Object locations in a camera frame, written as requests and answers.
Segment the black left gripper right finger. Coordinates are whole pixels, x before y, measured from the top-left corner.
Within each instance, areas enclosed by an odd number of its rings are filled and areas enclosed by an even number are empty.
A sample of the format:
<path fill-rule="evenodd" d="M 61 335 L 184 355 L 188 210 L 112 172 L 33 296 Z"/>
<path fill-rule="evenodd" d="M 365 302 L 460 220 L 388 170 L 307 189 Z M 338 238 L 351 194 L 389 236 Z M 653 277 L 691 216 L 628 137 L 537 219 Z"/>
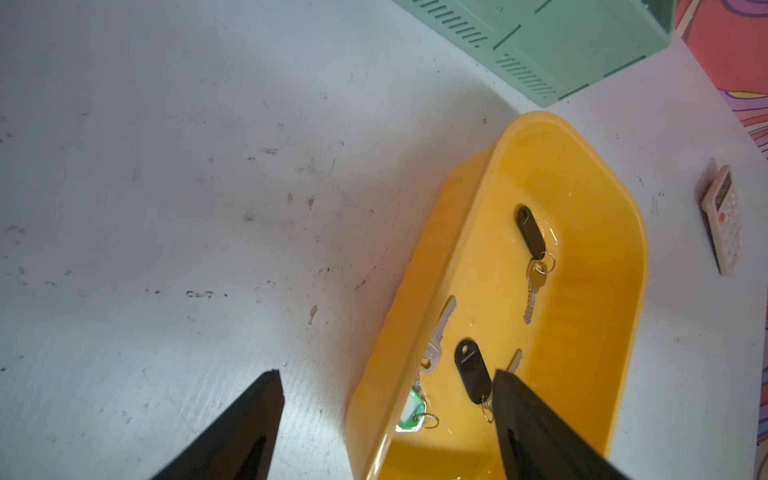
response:
<path fill-rule="evenodd" d="M 493 411 L 508 479 L 623 479 L 516 375 L 498 370 Z"/>

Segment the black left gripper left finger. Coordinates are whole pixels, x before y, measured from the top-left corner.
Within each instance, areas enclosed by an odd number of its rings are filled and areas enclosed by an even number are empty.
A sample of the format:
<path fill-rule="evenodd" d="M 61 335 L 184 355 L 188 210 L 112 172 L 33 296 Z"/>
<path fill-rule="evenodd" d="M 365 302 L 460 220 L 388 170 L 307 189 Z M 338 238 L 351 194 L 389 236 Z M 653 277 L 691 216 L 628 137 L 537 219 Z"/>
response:
<path fill-rule="evenodd" d="M 267 478 L 284 403 L 280 372 L 264 372 L 154 477 Z"/>

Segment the yellow plastic storage box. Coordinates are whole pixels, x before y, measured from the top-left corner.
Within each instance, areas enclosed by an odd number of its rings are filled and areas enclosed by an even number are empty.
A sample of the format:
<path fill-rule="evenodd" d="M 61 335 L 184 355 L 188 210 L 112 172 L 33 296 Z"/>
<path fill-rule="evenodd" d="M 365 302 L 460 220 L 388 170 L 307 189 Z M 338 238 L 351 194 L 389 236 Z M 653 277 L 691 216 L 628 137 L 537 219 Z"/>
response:
<path fill-rule="evenodd" d="M 528 206 L 556 268 L 526 325 Z M 357 479 L 501 479 L 495 427 L 454 362 L 473 339 L 600 454 L 612 445 L 648 276 L 644 220 L 628 189 L 579 133 L 548 112 L 513 121 L 446 179 L 383 322 L 345 420 Z M 395 426 L 449 296 L 442 358 L 421 376 L 434 429 Z"/>

